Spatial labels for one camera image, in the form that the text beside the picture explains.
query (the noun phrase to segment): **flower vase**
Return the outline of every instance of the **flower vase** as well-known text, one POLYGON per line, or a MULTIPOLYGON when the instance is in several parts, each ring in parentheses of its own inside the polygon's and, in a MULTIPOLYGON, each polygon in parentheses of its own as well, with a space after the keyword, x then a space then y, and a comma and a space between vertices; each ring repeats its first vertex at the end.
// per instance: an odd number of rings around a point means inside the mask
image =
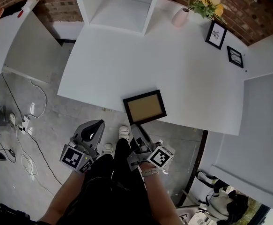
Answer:
POLYGON ((173 17, 172 24, 177 28, 183 26, 186 22, 188 15, 189 15, 189 10, 187 8, 184 7, 180 9, 173 17))

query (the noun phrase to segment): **white sneaker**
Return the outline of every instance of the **white sneaker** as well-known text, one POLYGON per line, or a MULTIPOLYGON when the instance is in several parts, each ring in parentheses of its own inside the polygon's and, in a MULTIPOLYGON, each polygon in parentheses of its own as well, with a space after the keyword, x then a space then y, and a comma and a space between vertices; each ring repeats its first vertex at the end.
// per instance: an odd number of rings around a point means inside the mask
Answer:
POLYGON ((106 154, 111 154, 113 156, 113 148, 111 143, 107 143, 104 145, 102 156, 106 154))
POLYGON ((121 126, 118 130, 118 139, 124 138, 129 142, 129 128, 121 126))

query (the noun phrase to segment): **wristband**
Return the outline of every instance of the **wristband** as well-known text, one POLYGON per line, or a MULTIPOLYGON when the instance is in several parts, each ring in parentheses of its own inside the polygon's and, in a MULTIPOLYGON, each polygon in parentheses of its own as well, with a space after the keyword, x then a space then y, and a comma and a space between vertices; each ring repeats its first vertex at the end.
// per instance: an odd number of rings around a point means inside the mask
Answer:
POLYGON ((158 168, 150 168, 150 169, 147 169, 147 170, 144 170, 141 172, 142 176, 143 177, 147 177, 147 176, 150 176, 150 175, 153 175, 155 173, 159 173, 159 169, 158 168))

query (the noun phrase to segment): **white table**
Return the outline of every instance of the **white table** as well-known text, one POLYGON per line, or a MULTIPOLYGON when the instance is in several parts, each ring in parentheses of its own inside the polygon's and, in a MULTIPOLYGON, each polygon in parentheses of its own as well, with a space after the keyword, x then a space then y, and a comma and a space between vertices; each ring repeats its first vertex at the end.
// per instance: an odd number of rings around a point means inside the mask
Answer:
POLYGON ((237 135, 245 70, 228 60, 227 45, 247 46, 227 32, 221 50, 205 43, 206 29, 189 21, 177 29, 155 8, 144 37, 85 25, 58 95, 125 111, 122 99, 160 89, 160 120, 237 135))
POLYGON ((0 19, 0 73, 48 83, 61 46, 32 11, 18 14, 0 19))

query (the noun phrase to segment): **cabinet shelf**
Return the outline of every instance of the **cabinet shelf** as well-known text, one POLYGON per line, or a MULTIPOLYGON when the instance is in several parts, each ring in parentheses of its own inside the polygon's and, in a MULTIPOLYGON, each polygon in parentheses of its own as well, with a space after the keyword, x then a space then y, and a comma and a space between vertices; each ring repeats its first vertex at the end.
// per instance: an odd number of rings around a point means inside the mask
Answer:
POLYGON ((157 0, 77 0, 85 23, 145 35, 157 0))
POLYGON ((142 32, 149 7, 135 0, 103 0, 90 24, 142 32))

